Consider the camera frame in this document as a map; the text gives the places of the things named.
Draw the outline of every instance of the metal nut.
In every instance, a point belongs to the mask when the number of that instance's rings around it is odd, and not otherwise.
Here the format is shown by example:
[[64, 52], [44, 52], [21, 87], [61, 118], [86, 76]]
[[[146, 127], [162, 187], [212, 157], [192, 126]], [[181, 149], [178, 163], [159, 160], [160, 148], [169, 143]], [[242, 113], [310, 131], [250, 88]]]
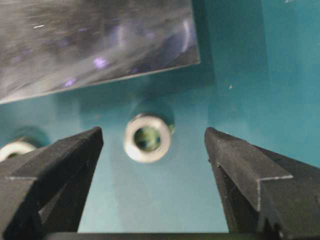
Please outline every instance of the metal nut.
[[[151, 146], [142, 147], [138, 138], [149, 138]], [[160, 160], [171, 145], [171, 130], [159, 117], [139, 114], [132, 119], [125, 130], [124, 150], [128, 156], [139, 163], [154, 163]]]

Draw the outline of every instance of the teal surface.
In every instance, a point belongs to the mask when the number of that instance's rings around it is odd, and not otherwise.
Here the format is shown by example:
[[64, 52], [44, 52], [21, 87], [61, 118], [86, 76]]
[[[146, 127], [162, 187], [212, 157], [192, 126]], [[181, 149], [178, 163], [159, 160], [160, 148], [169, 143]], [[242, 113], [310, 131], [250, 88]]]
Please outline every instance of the teal surface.
[[[0, 105], [0, 145], [21, 131], [52, 143], [103, 128], [81, 232], [226, 232], [208, 126], [320, 167], [320, 0], [193, 4], [201, 64]], [[175, 125], [168, 154], [149, 165], [123, 150], [141, 105]]]

